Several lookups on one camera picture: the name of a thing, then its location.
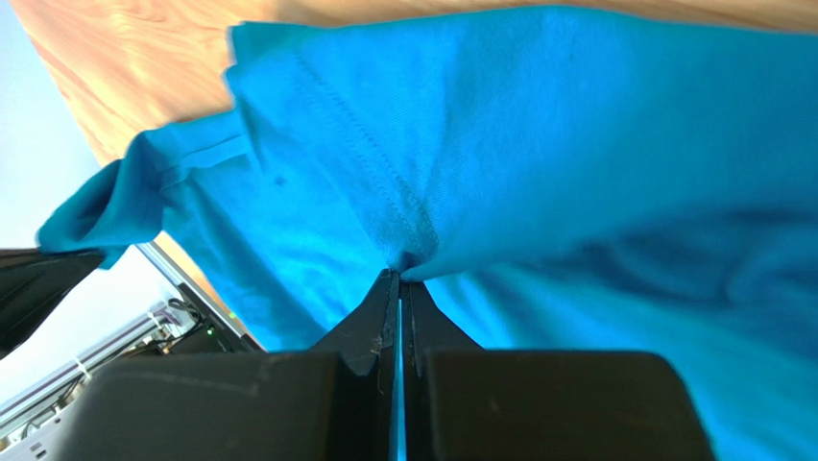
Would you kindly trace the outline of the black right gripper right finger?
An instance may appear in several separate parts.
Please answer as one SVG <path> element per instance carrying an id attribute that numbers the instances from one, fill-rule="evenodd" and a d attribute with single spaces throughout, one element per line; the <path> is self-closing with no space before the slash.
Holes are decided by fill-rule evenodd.
<path id="1" fill-rule="evenodd" d="M 400 310 L 406 458 L 432 460 L 426 353 L 482 347 L 438 308 L 422 282 L 400 284 Z"/>

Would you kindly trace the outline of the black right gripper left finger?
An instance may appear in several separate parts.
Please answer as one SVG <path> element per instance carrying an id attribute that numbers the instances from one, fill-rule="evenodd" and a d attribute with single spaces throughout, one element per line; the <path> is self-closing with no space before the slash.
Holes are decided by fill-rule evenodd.
<path id="1" fill-rule="evenodd" d="M 309 350 L 338 357 L 329 460 L 390 458 L 399 276 L 383 270 L 363 301 Z"/>

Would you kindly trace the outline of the blue t shirt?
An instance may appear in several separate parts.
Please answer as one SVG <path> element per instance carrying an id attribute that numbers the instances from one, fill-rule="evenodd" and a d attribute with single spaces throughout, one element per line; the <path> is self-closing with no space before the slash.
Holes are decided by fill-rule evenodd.
<path id="1" fill-rule="evenodd" d="M 721 460 L 816 458 L 816 36 L 536 7 L 229 37 L 232 108 L 137 135 L 41 250 L 166 231 L 269 351 L 390 268 L 484 346 L 662 355 Z"/>

